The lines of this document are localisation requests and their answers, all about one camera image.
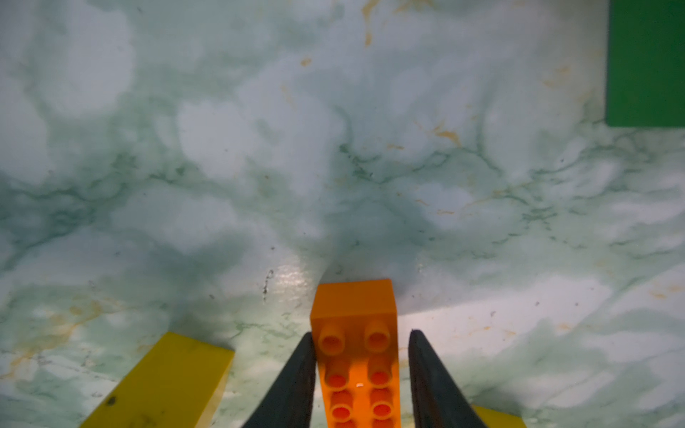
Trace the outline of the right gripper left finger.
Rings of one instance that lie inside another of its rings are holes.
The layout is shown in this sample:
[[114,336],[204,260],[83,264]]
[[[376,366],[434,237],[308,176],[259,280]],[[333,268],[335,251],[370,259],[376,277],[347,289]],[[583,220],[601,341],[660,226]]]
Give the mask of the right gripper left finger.
[[309,428],[316,383],[317,359],[311,333],[299,341],[291,357],[245,428]]

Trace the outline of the green square lego brick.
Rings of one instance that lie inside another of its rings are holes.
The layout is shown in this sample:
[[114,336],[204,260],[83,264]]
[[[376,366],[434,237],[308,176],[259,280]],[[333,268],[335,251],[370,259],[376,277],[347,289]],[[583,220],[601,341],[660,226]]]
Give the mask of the green square lego brick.
[[606,123],[684,126],[683,1],[610,3]]

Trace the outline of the orange long lego brick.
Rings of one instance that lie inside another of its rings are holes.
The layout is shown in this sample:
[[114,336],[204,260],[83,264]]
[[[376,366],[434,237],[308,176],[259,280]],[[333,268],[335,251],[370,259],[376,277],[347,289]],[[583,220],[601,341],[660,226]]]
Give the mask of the orange long lego brick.
[[322,284],[310,325],[330,427],[400,427],[398,312],[392,281]]

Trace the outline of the yellow lego brick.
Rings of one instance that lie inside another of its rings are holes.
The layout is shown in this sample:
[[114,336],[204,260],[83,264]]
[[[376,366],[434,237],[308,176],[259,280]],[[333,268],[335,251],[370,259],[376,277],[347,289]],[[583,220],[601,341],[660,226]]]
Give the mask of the yellow lego brick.
[[478,406],[473,410],[488,428],[526,428],[521,417]]
[[83,427],[208,427],[235,353],[166,333],[103,399]]

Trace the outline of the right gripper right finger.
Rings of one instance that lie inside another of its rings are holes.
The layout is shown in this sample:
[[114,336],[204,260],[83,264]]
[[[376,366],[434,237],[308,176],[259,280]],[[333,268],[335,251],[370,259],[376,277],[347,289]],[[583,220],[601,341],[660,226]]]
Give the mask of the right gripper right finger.
[[415,427],[486,428],[422,331],[411,331],[408,353]]

